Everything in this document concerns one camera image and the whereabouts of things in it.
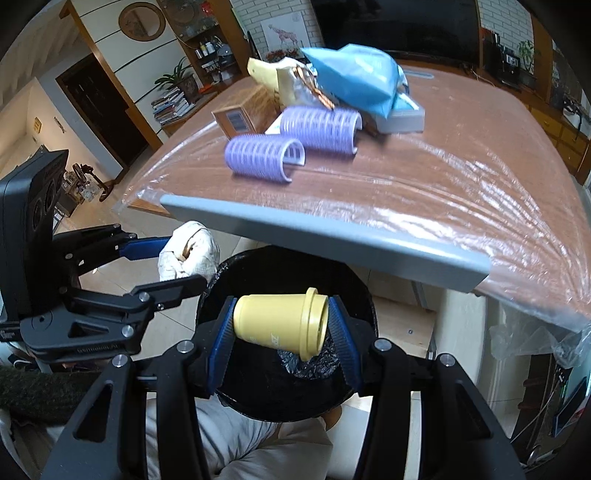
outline dark wooden door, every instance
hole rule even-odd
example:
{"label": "dark wooden door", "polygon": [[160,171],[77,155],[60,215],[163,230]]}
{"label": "dark wooden door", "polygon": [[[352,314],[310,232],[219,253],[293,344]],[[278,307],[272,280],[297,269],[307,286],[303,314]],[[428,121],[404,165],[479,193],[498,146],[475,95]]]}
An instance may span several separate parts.
{"label": "dark wooden door", "polygon": [[127,103],[94,55],[57,79],[80,116],[124,169],[148,146],[125,112]]}

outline yellow plastic cup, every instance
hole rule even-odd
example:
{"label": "yellow plastic cup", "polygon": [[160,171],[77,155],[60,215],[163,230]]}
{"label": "yellow plastic cup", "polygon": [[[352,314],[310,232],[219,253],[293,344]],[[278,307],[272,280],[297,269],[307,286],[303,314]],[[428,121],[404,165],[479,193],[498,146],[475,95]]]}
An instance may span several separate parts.
{"label": "yellow plastic cup", "polygon": [[315,288],[295,295],[244,295],[234,308],[234,332],[246,342],[297,353],[307,362],[320,353],[329,298]]}

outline cardboard box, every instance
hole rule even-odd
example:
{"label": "cardboard box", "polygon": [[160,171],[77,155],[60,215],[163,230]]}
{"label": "cardboard box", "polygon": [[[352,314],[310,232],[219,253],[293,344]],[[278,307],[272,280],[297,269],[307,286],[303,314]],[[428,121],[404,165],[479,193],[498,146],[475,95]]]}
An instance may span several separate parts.
{"label": "cardboard box", "polygon": [[261,134],[273,123],[278,105],[263,85],[240,90],[213,117],[228,138],[244,134]]}

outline white brick wall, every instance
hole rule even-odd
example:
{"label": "white brick wall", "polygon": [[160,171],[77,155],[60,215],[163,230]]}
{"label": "white brick wall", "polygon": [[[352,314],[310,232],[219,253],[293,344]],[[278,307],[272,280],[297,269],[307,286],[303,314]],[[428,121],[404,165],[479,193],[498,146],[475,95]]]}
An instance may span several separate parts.
{"label": "white brick wall", "polygon": [[478,0],[480,23],[498,33],[501,43],[519,55],[519,42],[534,41],[529,12],[517,0]]}
{"label": "white brick wall", "polygon": [[265,34],[262,32],[261,20],[267,18],[279,17],[289,12],[301,11],[308,31],[310,45],[313,47],[323,47],[320,27],[316,20],[316,15],[312,9],[310,0],[230,0],[232,6],[242,22],[244,28],[250,31],[252,39],[265,60],[265,54],[269,51]]}

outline giraffe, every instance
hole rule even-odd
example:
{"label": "giraffe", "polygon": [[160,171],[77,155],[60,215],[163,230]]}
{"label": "giraffe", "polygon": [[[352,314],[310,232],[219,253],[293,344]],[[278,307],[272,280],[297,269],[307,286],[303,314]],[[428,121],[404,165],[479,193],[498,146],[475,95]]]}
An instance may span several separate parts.
{"label": "giraffe", "polygon": [[285,40],[291,40],[294,46],[297,45],[297,35],[295,33],[286,32],[285,30],[282,30],[280,28],[273,27],[273,25],[269,25],[269,28],[273,30],[273,32],[275,32],[277,35],[279,35],[279,40],[281,41],[281,44],[283,44]]}

